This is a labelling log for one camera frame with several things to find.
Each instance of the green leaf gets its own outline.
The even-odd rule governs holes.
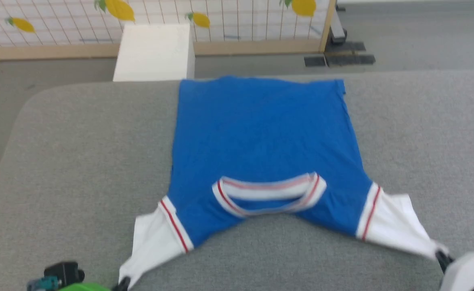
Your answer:
[[[104,13],[106,13],[106,1],[105,0],[95,0],[93,3],[93,6],[95,7],[95,10],[97,10],[97,7],[99,7]]]

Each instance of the gray floor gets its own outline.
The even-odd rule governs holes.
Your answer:
[[[372,66],[305,68],[303,55],[198,57],[196,77],[474,70],[474,5],[347,6],[349,40],[364,41]],[[111,81],[114,59],[0,62],[0,159],[23,104],[60,85]]]

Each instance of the gray padded surface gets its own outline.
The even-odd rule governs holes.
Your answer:
[[[291,80],[333,76],[293,77]],[[346,101],[369,175],[410,193],[454,254],[474,250],[474,72],[352,74]],[[41,92],[0,164],[0,291],[76,259],[106,286],[130,255],[136,215],[167,192],[177,82]],[[287,215],[252,219],[148,273],[135,291],[434,291],[436,262]]]

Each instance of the lemon print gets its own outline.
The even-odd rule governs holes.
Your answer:
[[[95,9],[99,7],[104,13],[106,13],[106,8],[108,8],[111,15],[119,20],[135,21],[133,9],[128,3],[122,0],[95,0],[93,5]]]
[[[10,18],[6,18],[6,22],[25,32],[36,33],[36,31],[34,31],[34,27],[32,26],[32,24],[25,19],[10,17]]]
[[[285,5],[293,6],[293,11],[298,16],[313,17],[316,11],[316,0],[283,0]]]
[[[194,19],[194,23],[197,26],[204,27],[204,28],[210,27],[210,19],[208,19],[208,16],[204,15],[203,13],[192,12],[185,15],[185,17],[188,17],[189,20]]]

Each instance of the white cube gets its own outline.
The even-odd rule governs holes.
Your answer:
[[[113,81],[194,78],[194,64],[189,24],[126,25]]]

